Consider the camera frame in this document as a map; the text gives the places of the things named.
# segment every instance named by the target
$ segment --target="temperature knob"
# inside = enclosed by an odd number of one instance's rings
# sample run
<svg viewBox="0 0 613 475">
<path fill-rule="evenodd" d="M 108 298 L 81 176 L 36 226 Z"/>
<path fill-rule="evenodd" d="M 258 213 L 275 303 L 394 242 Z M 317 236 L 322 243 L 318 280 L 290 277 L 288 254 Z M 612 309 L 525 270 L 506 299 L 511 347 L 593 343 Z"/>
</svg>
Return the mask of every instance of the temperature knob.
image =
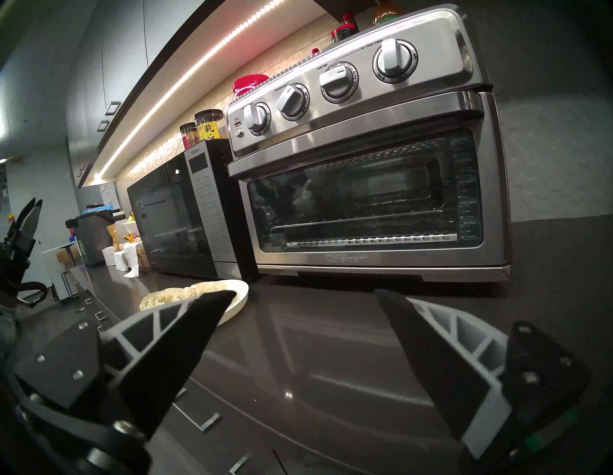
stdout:
<svg viewBox="0 0 613 475">
<path fill-rule="evenodd" d="M 276 107 L 285 120 L 297 121 L 307 112 L 309 103 L 308 89 L 302 84 L 292 84 L 283 90 Z"/>
<path fill-rule="evenodd" d="M 243 109 L 245 127 L 256 136 L 263 135 L 270 126 L 270 109 L 263 102 L 249 104 Z"/>
<path fill-rule="evenodd" d="M 321 94 L 335 104 L 346 101 L 357 89 L 357 70 L 350 63 L 337 63 L 319 76 Z"/>
<path fill-rule="evenodd" d="M 417 66 L 417 52 L 410 43 L 394 38 L 381 43 L 373 61 L 375 75 L 383 82 L 398 83 L 408 78 Z"/>
</svg>

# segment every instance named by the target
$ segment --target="flatbread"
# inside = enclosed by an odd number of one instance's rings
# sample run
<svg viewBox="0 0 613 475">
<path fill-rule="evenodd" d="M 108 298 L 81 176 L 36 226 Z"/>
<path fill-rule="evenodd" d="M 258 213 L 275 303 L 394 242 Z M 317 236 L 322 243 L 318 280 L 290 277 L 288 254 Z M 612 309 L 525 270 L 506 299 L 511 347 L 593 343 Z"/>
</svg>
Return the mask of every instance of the flatbread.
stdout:
<svg viewBox="0 0 613 475">
<path fill-rule="evenodd" d="M 157 291 L 147 295 L 140 302 L 139 308 L 144 310 L 145 308 L 151 308 L 169 302 L 178 302 L 192 297 L 200 297 L 202 294 L 208 294 L 210 292 L 225 291 L 226 289 L 227 286 L 224 282 L 198 282 L 197 284 L 182 289 L 170 287 L 163 291 Z M 232 299 L 230 305 L 235 303 L 235 300 L 238 301 L 238 295 Z"/>
</svg>

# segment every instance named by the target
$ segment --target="oven timer knob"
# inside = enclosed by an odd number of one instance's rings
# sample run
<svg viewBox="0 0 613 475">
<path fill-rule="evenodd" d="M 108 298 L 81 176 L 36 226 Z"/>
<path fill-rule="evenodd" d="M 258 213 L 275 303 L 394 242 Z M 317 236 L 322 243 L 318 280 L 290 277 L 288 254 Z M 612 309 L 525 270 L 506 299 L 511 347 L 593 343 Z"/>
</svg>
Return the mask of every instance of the oven timer knob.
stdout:
<svg viewBox="0 0 613 475">
<path fill-rule="evenodd" d="M 349 99 L 357 89 L 358 75 L 353 64 L 344 61 L 333 64 L 319 76 L 324 99 L 340 104 Z"/>
<path fill-rule="evenodd" d="M 270 127 L 270 109 L 263 102 L 249 104 L 243 108 L 244 125 L 256 137 L 264 135 Z"/>
<path fill-rule="evenodd" d="M 404 81 L 416 67 L 417 51 L 413 45 L 394 38 L 383 41 L 373 59 L 377 79 L 388 84 Z"/>
</svg>

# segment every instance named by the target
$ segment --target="trash can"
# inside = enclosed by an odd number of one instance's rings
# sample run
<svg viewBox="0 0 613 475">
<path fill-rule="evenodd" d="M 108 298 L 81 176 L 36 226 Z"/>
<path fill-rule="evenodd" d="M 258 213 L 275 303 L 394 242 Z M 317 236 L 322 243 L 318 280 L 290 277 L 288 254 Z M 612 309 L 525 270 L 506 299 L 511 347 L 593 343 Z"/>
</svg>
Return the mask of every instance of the trash can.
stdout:
<svg viewBox="0 0 613 475">
<path fill-rule="evenodd" d="M 105 262 L 102 250 L 113 244 L 107 226 L 114 223 L 115 218 L 110 210 L 94 211 L 66 221 L 66 227 L 73 229 L 77 236 L 77 244 L 87 267 Z"/>
</svg>

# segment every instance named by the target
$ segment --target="white plate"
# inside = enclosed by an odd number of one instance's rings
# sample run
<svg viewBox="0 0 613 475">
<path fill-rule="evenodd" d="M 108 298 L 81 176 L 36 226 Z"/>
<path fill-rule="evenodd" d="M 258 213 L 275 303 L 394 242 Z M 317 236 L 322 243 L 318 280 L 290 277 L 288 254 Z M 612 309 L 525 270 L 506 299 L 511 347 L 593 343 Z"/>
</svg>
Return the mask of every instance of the white plate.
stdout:
<svg viewBox="0 0 613 475">
<path fill-rule="evenodd" d="M 236 297 L 232 300 L 232 303 L 224 312 L 224 316 L 217 324 L 217 326 L 219 327 L 222 323 L 225 323 L 230 318 L 234 317 L 245 306 L 245 303 L 247 302 L 247 295 L 249 294 L 249 285 L 247 284 L 247 282 L 235 279 L 220 280 L 218 281 L 218 283 L 225 284 L 226 290 L 236 292 Z"/>
</svg>

